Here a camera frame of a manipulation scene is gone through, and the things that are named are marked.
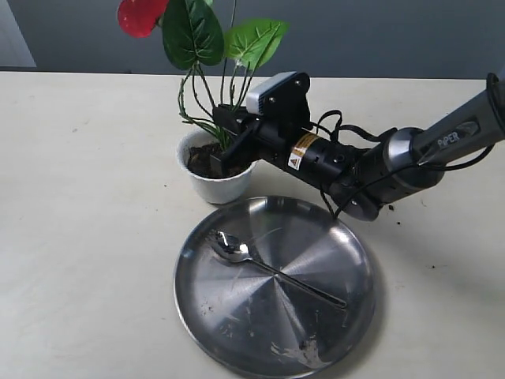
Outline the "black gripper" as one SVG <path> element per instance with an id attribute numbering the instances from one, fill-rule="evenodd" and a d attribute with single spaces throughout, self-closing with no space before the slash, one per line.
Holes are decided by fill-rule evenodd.
<path id="1" fill-rule="evenodd" d="M 236 137 L 220 155 L 210 156 L 211 172 L 219 177 L 233 177 L 261 159 L 330 197 L 341 197 L 346 193 L 342 185 L 352 184 L 352 166 L 363 153 L 302 126 L 291 126 L 282 133 L 278 122 L 252 116 L 245 107 L 235 110 L 219 104 L 212 109 L 212 120 Z"/>

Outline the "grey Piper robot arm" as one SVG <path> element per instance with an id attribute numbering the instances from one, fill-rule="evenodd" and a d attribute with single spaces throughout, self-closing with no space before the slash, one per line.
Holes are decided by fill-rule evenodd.
<path id="1" fill-rule="evenodd" d="M 321 124 L 310 119 L 309 87 L 306 73 L 279 73 L 250 90 L 244 106 L 215 106 L 213 121 L 231 143 L 211 159 L 211 169 L 225 174 L 264 160 L 317 189 L 339 212 L 373 221 L 383 206 L 478 163 L 504 139 L 504 81 L 494 73 L 482 92 L 430 128 L 380 135 L 337 122 L 319 136 Z"/>

